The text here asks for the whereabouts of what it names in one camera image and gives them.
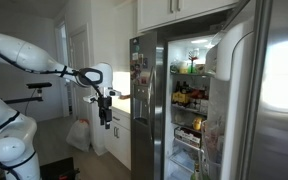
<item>robotic arm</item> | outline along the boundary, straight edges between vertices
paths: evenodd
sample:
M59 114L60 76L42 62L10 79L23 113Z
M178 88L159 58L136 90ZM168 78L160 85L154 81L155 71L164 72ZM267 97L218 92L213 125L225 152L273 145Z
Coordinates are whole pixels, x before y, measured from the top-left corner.
M112 114L111 96L120 92L112 88L112 68L105 63L75 70L56 62L41 48L23 40L0 34L0 63L29 73L53 74L69 79L80 87L93 87L97 95L83 99L98 102L101 125L109 128ZM34 119L11 109L0 99L0 168L7 180L39 180L39 165L32 140L36 132Z

